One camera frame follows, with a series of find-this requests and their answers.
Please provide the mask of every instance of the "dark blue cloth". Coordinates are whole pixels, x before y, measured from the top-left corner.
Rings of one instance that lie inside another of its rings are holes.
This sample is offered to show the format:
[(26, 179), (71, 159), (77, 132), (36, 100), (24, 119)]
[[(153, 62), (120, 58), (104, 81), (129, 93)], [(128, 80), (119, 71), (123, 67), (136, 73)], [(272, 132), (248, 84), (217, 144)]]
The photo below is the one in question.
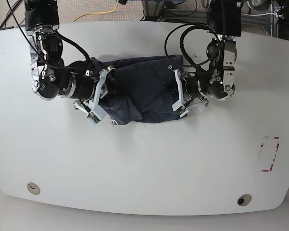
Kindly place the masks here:
[[(181, 55), (173, 55), (172, 59), (183, 64)], [(119, 125), (130, 121), (161, 123), (180, 119), (172, 110), (179, 97), (174, 72), (168, 69), (171, 62), (166, 56), (105, 63), (92, 58), (92, 61), (97, 69), (109, 65), (117, 68), (107, 76), (109, 94), (99, 104)]]

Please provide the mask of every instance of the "round hole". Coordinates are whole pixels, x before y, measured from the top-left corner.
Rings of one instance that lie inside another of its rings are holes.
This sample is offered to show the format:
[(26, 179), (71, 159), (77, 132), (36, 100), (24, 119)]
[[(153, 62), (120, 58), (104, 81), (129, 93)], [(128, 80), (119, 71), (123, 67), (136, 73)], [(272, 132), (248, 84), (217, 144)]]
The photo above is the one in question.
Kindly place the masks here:
[(245, 194), (237, 200), (239, 206), (247, 206), (251, 201), (251, 195)]
[(32, 183), (32, 182), (28, 183), (27, 184), (27, 189), (33, 195), (39, 195), (40, 194), (40, 189), (39, 189), (38, 185), (36, 185), (35, 183)]

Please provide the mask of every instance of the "yellow cable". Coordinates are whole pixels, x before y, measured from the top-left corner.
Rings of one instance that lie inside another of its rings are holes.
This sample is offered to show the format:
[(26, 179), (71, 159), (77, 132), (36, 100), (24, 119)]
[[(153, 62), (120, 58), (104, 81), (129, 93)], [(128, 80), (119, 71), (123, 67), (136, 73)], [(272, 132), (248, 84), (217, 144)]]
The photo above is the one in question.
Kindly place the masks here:
[(84, 14), (80, 17), (78, 17), (77, 19), (75, 19), (73, 22), (76, 22), (78, 19), (84, 17), (84, 16), (88, 16), (88, 15), (95, 15), (95, 14), (103, 14), (103, 13), (110, 13), (110, 12), (113, 12), (116, 10), (116, 8), (118, 7), (118, 4), (119, 4), (119, 0), (117, 0), (117, 4), (116, 4), (116, 7), (113, 9), (113, 10), (110, 10), (110, 11), (105, 11), (105, 12), (97, 12), (97, 13), (87, 13), (87, 14)]

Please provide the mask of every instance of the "metal frame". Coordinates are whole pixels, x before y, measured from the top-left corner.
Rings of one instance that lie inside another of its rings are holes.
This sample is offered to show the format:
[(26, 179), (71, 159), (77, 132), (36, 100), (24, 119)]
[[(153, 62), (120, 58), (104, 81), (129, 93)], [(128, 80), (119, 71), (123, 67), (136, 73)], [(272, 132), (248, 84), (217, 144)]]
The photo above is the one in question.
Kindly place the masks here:
[[(199, 21), (205, 22), (207, 20), (206, 11), (196, 11), (190, 16), (184, 16), (191, 14), (193, 11), (189, 10), (179, 10), (179, 9), (167, 9), (164, 11), (162, 6), (165, 1), (153, 1), (153, 0), (142, 0), (141, 1), (144, 7), (144, 15), (146, 16), (147, 21), (165, 21), (167, 19), (177, 19), (177, 20), (186, 20), (186, 21)], [(243, 25), (257, 25), (265, 29), (268, 36), (278, 38), (278, 18), (274, 15), (266, 15), (260, 17), (254, 16), (241, 16)]]

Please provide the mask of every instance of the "white table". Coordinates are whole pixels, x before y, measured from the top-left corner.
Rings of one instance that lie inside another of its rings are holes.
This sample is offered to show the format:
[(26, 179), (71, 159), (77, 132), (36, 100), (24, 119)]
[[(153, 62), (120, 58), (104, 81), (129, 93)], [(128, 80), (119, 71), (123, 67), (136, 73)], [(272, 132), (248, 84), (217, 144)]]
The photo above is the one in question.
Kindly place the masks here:
[[(89, 55), (110, 60), (163, 55), (165, 37), (177, 24), (60, 26), (60, 33)], [(169, 53), (180, 54), (179, 36), (171, 37)], [(210, 40), (205, 31), (186, 37), (196, 62), (206, 59)], [(17, 29), (0, 31), (0, 189), (37, 202), (127, 214), (278, 207), (289, 187), (289, 42), (249, 33), (236, 41), (232, 99), (210, 100), (208, 108), (180, 121), (113, 127), (108, 117), (92, 126), (72, 100), (48, 102), (34, 95), (26, 41)], [(63, 59), (69, 64), (83, 57), (65, 44)], [(260, 171), (270, 167), (276, 144), (265, 136), (280, 142), (271, 172)], [(27, 190), (29, 182), (40, 187), (39, 195)], [(252, 201), (238, 206), (244, 194)]]

